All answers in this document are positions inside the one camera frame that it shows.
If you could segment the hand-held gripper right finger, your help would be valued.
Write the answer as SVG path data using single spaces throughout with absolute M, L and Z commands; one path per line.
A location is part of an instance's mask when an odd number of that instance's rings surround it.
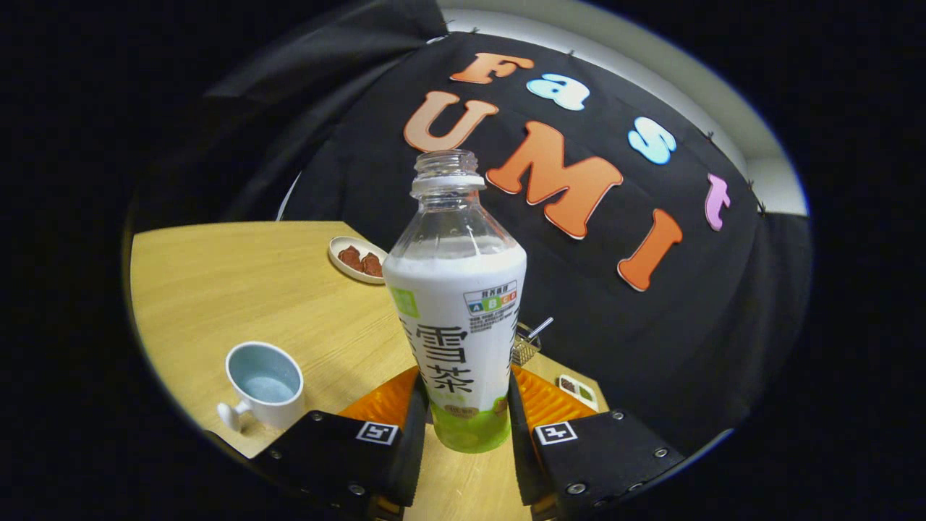
M 597 517 L 685 460 L 629 411 L 592 411 L 523 368 L 512 370 L 507 409 L 520 498 L 535 519 Z

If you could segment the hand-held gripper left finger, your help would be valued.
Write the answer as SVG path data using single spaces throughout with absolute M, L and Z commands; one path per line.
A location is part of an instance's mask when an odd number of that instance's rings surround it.
M 252 466 L 344 520 L 401 520 L 415 500 L 428 409 L 420 372 L 408 368 L 343 412 L 310 411 Z

